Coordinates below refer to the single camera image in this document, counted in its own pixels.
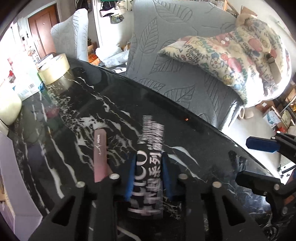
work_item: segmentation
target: clear packing tape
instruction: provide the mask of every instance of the clear packing tape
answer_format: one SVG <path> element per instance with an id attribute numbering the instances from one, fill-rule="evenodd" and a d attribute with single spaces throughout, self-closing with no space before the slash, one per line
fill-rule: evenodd
<path id="1" fill-rule="evenodd" d="M 43 65 L 38 74 L 45 85 L 49 85 L 61 78 L 70 68 L 66 55 L 59 54 Z"/>

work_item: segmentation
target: black marble table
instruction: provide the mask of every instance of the black marble table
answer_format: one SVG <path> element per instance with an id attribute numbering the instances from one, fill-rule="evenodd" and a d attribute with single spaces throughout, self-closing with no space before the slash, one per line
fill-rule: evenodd
<path id="1" fill-rule="evenodd" d="M 271 176 L 244 149 L 153 90 L 106 69 L 68 60 L 70 70 L 62 78 L 23 102 L 8 135 L 27 189 L 43 216 L 78 181 L 94 181 L 95 129 L 107 132 L 108 162 L 116 172 L 136 150 L 143 115 L 152 115 L 164 125 L 164 151 L 183 172 L 205 185 L 220 181 L 261 227 L 268 223 L 271 210 L 265 198 L 234 180 L 240 157 L 247 159 L 247 170 Z M 155 221 L 152 228 L 131 218 L 119 218 L 118 225 L 142 241 L 180 240 L 182 225 L 171 221 L 180 221 L 182 205 L 164 198 L 163 208 L 166 221 Z M 143 235 L 143 229 L 151 232 Z M 133 239 L 121 233 L 119 240 Z"/>

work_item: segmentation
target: brown door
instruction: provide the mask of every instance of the brown door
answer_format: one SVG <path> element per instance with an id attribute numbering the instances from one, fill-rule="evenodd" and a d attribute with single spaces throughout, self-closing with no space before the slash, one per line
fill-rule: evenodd
<path id="1" fill-rule="evenodd" d="M 59 23 L 56 5 L 47 7 L 28 18 L 30 30 L 40 58 L 56 52 L 50 34 L 53 25 Z"/>

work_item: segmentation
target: chair backrest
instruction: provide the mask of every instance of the chair backrest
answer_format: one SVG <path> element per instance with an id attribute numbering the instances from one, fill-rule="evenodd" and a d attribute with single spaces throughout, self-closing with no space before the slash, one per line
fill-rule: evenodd
<path id="1" fill-rule="evenodd" d="M 54 25 L 50 33 L 57 53 L 88 61 L 88 25 L 88 13 L 85 8 L 78 9 L 66 21 Z"/>

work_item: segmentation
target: floral pattern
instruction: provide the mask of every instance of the floral pattern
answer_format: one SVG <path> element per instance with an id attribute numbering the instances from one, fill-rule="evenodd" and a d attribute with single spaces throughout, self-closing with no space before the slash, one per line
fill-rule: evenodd
<path id="1" fill-rule="evenodd" d="M 186 36 L 161 49 L 182 62 L 199 65 L 202 69 L 232 87 L 251 107 L 266 99 L 279 96 L 279 85 L 286 86 L 291 77 L 289 53 L 281 38 L 265 22 L 252 17 L 230 33 L 214 37 Z M 282 80 L 275 84 L 266 59 L 271 53 Z"/>

